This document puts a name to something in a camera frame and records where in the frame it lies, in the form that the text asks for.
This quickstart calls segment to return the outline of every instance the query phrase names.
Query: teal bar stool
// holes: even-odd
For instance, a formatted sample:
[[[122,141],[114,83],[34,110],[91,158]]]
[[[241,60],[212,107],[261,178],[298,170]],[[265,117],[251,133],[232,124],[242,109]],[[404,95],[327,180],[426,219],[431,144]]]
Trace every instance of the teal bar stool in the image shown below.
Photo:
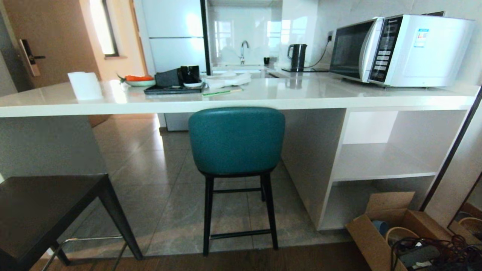
[[[206,177],[203,254],[209,241],[229,237],[271,234],[278,249],[270,173],[281,158],[285,120],[272,108],[230,107],[199,111],[189,119],[192,155]],[[261,187],[214,190],[214,178],[260,176]],[[213,194],[260,191],[268,208],[269,230],[251,230],[211,235]]]

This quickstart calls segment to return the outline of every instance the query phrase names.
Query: black mug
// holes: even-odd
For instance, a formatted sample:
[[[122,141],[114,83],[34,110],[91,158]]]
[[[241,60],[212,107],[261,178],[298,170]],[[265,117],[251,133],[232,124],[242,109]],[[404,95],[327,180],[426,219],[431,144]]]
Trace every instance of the black mug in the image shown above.
[[[196,84],[201,82],[199,75],[199,66],[181,66],[178,70],[178,76],[181,83]]]

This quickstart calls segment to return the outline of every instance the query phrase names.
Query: microwave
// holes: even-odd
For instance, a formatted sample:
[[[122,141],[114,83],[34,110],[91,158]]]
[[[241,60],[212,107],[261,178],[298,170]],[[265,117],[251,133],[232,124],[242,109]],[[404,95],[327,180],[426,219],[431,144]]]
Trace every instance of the microwave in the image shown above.
[[[474,21],[404,14],[336,30],[330,72],[388,87],[454,84]]]

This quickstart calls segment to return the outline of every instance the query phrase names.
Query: blue cup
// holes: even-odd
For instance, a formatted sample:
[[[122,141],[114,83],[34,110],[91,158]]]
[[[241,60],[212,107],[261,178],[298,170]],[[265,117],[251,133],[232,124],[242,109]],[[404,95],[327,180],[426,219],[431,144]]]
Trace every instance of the blue cup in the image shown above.
[[[385,221],[380,220],[373,220],[373,226],[377,229],[377,231],[382,235],[385,236],[385,233],[388,231],[388,224]]]

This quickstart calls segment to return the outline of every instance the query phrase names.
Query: refrigerator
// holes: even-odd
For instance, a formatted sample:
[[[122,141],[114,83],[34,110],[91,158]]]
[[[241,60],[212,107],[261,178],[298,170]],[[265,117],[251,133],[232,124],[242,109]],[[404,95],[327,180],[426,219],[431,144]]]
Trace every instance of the refrigerator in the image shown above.
[[[144,45],[150,73],[164,72],[183,65],[199,65],[211,74],[207,48],[205,0],[138,0],[144,17]],[[159,114],[168,131],[187,130],[191,113]]]

